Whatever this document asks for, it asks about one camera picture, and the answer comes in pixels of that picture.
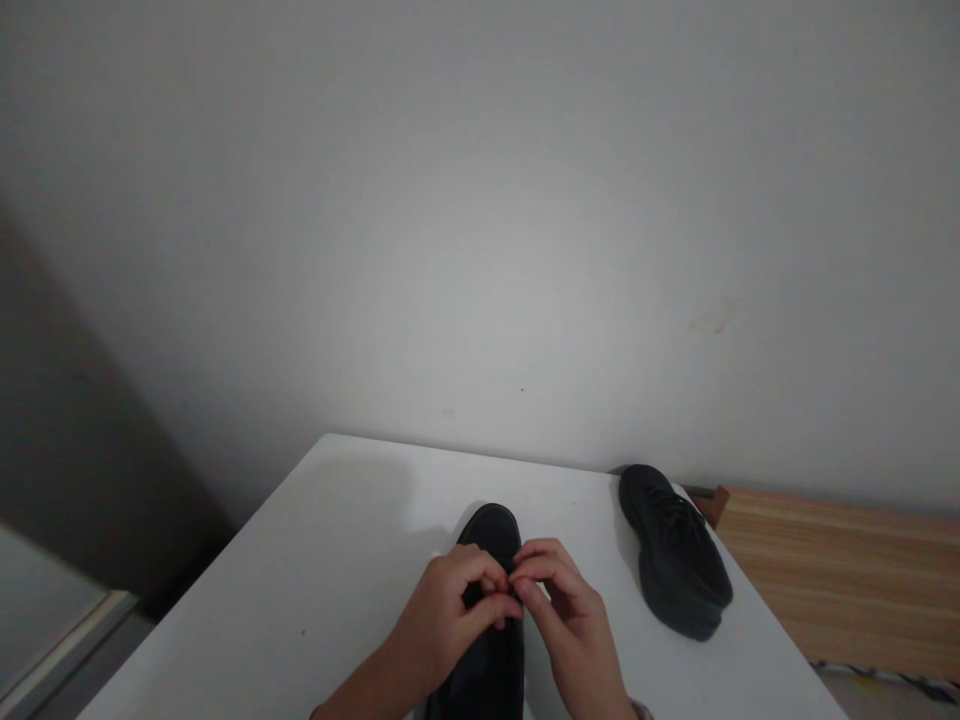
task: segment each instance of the left hand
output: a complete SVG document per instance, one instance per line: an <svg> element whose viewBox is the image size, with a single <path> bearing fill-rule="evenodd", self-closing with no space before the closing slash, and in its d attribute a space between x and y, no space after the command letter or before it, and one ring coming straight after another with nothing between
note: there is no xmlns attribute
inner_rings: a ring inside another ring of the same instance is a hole
<svg viewBox="0 0 960 720"><path fill-rule="evenodd" d="M461 596L472 582L481 583L486 597L468 611ZM480 633L491 625L502 629L506 618L523 619L509 592L506 571L476 545L455 545L427 564L381 648L403 668L417 703L440 687Z"/></svg>

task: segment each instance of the white table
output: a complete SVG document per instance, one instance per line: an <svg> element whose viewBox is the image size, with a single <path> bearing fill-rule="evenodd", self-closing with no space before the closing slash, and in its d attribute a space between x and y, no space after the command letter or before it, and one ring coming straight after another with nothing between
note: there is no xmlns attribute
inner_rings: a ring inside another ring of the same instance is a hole
<svg viewBox="0 0 960 720"><path fill-rule="evenodd" d="M661 625L637 583L616 478L327 435L81 715L306 718L383 640L427 560L483 502L555 536L603 595L630 694L657 720L844 718L720 546L733 604L707 643ZM524 623L525 717L566 717Z"/></svg>

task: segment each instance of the right hand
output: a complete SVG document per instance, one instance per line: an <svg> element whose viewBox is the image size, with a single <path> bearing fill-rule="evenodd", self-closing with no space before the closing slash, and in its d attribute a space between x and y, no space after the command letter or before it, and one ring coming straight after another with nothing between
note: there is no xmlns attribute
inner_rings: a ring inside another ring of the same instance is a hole
<svg viewBox="0 0 960 720"><path fill-rule="evenodd" d="M570 715L636 720L603 598L581 577L560 541L528 540L514 561L510 583L540 629ZM549 598L537 582L546 586Z"/></svg>

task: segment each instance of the black shoe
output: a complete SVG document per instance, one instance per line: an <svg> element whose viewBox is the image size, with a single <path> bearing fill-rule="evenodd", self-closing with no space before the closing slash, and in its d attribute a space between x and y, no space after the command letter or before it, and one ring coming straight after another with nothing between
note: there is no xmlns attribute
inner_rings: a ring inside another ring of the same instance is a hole
<svg viewBox="0 0 960 720"><path fill-rule="evenodd" d="M476 543L504 570L513 571L520 550L520 530L513 513L489 503L474 513L460 533L458 545ZM463 603L472 608L483 598L480 583L470 583ZM523 717L523 626L508 618L506 627L488 628L470 646L450 677L427 699L425 720L476 720Z"/></svg>
<svg viewBox="0 0 960 720"><path fill-rule="evenodd" d="M640 584L650 609L677 632L708 639L733 588L703 516L649 465L627 468L619 495L640 538Z"/></svg>

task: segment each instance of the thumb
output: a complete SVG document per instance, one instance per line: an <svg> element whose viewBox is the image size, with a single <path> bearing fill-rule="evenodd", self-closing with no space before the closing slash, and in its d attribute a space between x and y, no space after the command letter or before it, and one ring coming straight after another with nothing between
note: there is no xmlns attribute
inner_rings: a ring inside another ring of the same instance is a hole
<svg viewBox="0 0 960 720"><path fill-rule="evenodd" d="M457 622L457 645L461 654L480 637L480 633L498 620L523 619L520 603L505 593L487 595Z"/></svg>
<svg viewBox="0 0 960 720"><path fill-rule="evenodd" d="M543 594L543 590L530 578L519 578L514 583L513 589L533 615L533 621L537 623L547 649L552 651L556 643L564 642L568 632L567 626L563 624L550 600Z"/></svg>

